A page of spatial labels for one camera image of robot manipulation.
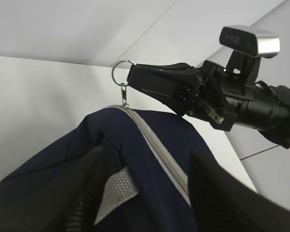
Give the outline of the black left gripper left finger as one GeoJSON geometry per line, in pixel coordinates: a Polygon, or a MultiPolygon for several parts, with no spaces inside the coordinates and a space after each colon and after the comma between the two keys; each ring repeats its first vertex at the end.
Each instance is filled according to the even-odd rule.
{"type": "Polygon", "coordinates": [[[109,156],[95,147],[41,191],[0,210],[0,232],[91,232],[109,178],[109,156]]]}

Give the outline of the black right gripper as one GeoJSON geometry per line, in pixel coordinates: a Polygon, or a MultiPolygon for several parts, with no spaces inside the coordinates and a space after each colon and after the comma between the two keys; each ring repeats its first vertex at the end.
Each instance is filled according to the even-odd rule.
{"type": "Polygon", "coordinates": [[[226,67],[206,60],[199,68],[137,64],[127,81],[177,115],[204,120],[214,129],[241,125],[265,131],[271,125],[271,91],[256,83],[259,68],[260,60],[229,61],[226,67]]]}

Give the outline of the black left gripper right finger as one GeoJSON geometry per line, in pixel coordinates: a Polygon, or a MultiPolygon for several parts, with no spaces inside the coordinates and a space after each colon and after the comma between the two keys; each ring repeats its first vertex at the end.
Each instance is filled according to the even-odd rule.
{"type": "Polygon", "coordinates": [[[200,232],[290,232],[290,210],[245,186],[211,152],[192,151],[188,190],[200,232]]]}

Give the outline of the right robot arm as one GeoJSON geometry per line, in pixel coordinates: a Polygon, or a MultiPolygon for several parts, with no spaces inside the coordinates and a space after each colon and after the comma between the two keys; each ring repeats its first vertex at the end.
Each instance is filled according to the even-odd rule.
{"type": "Polygon", "coordinates": [[[290,148],[290,89],[262,81],[244,83],[241,76],[205,61],[199,68],[133,65],[128,85],[166,105],[179,116],[230,131],[234,125],[258,130],[267,140],[290,148]]]}

